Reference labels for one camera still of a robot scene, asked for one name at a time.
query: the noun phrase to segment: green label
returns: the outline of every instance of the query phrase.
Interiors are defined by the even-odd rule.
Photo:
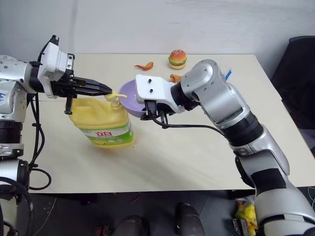
[[[133,141],[131,123],[111,129],[80,129],[92,143],[103,146],[127,144]]]

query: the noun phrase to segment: dish soap bottle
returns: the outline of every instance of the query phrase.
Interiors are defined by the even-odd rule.
[[[129,146],[134,141],[128,112],[118,97],[126,96],[113,91],[105,95],[109,102],[90,97],[73,99],[70,119],[99,148]]]

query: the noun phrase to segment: toy hamburger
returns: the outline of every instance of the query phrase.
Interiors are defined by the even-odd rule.
[[[174,69],[182,69],[186,66],[186,53],[183,50],[174,50],[168,57],[169,64]]]

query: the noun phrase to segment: purple bowl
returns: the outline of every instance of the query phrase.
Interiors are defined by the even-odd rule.
[[[127,96],[127,98],[120,97],[119,101],[128,113],[138,118],[141,118],[143,114],[145,114],[145,111],[143,111],[145,109],[145,105],[137,102],[135,80],[131,80],[124,84],[120,88],[119,93]]]

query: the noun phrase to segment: table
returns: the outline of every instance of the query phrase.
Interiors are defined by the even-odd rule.
[[[168,79],[183,75],[202,59],[213,59],[229,82],[243,95],[258,120],[265,124],[287,156],[296,186],[315,185],[315,161],[294,122],[254,55],[188,55],[182,70],[168,67],[168,55],[77,54],[75,76],[98,80],[118,91],[142,73]],[[154,62],[150,71],[133,66]],[[52,176],[42,193],[98,193],[167,190],[249,189],[240,179],[228,142],[208,129],[161,129],[152,121],[130,117],[134,145],[98,149],[63,113],[65,99],[40,95],[40,120],[46,136],[39,167]],[[30,161],[35,128],[28,109],[23,135],[24,159]],[[170,123],[211,124],[200,108],[176,114]],[[43,186],[46,177],[32,173],[31,185]]]

